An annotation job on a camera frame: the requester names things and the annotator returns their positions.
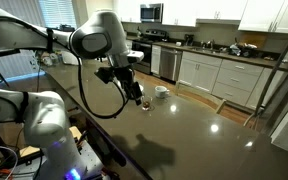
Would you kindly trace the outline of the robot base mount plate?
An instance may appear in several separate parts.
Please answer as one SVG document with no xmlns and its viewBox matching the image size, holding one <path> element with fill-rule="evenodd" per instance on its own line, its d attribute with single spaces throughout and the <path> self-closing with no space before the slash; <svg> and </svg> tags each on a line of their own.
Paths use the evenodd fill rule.
<svg viewBox="0 0 288 180">
<path fill-rule="evenodd" d="M 13 174 L 20 180 L 83 180 L 100 175 L 103 164 L 83 142 L 78 150 L 72 143 L 57 143 L 43 149 L 44 156 L 31 161 L 29 165 L 18 165 Z"/>
</svg>

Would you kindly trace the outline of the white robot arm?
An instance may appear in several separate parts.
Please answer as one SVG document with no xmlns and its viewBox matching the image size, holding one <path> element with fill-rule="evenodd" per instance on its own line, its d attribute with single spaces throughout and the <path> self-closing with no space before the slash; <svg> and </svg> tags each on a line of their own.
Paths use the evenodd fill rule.
<svg viewBox="0 0 288 180">
<path fill-rule="evenodd" d="M 141 103 L 132 65 L 144 54 L 127 48 L 122 23 L 112 10 L 98 10 L 77 30 L 63 32 L 30 24 L 0 8 L 0 50 L 5 49 L 68 51 L 78 60 L 105 55 L 110 66 L 96 75 L 113 82 L 125 101 Z M 46 156 L 34 174 L 36 180 L 82 180 L 98 174 L 78 151 L 59 94 L 0 89 L 0 123 L 4 122 L 22 123 L 26 143 Z"/>
</svg>

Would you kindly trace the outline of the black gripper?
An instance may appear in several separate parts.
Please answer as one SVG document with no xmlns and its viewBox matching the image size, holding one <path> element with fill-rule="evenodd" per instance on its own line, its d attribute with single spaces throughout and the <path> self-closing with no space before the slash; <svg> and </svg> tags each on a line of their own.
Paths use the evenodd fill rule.
<svg viewBox="0 0 288 180">
<path fill-rule="evenodd" d="M 95 75 L 105 84 L 117 80 L 126 97 L 135 100 L 136 105 L 141 104 L 142 91 L 139 83 L 134 80 L 134 71 L 131 66 L 100 67 L 95 71 Z"/>
</svg>

